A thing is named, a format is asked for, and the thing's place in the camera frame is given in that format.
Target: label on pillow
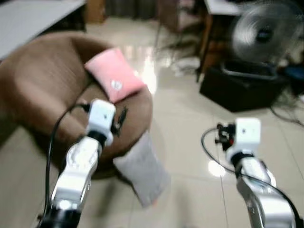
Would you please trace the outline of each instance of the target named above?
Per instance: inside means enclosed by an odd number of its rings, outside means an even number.
[[[122,84],[121,82],[119,82],[119,81],[112,80],[111,86],[112,86],[112,88],[113,88],[114,90],[119,91],[119,90],[122,89],[123,84]]]

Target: black box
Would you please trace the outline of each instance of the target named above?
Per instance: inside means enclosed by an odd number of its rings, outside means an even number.
[[[219,66],[210,67],[200,87],[200,93],[231,112],[270,107],[287,80],[252,79],[223,73]]]

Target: round brown armchair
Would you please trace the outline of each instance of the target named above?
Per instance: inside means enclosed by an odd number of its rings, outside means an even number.
[[[59,32],[36,38],[18,48],[0,64],[0,109],[34,135],[47,151],[56,120],[72,104],[107,100],[101,86],[85,71],[84,63],[111,45],[78,32]],[[148,88],[115,104],[117,115],[129,111],[119,138],[103,150],[98,170],[113,167],[114,157],[124,155],[150,127],[152,96]],[[87,115],[68,114],[56,135],[54,162],[59,165],[67,149],[85,133]]]

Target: curtain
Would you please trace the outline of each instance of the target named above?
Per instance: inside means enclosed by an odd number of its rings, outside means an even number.
[[[106,0],[107,16],[132,19],[153,19],[156,17],[156,0]]]

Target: brown chair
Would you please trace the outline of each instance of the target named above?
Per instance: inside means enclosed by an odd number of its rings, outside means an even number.
[[[43,151],[59,116],[72,104],[107,100],[100,85],[85,71],[84,63],[111,48],[78,32],[44,35],[20,47],[0,63],[0,109],[32,132]],[[113,168],[114,157],[124,155],[150,127],[152,96],[147,88],[115,104],[117,116],[129,111],[119,138],[106,147],[98,169]],[[54,145],[55,164],[60,165],[67,149],[85,133],[87,115],[75,110],[62,121]]]
[[[203,19],[192,13],[194,6],[195,0],[157,0],[159,26],[154,48],[157,49],[162,26],[177,34],[171,61],[174,59],[175,49],[182,43],[183,35],[189,33],[200,34],[203,31]]]

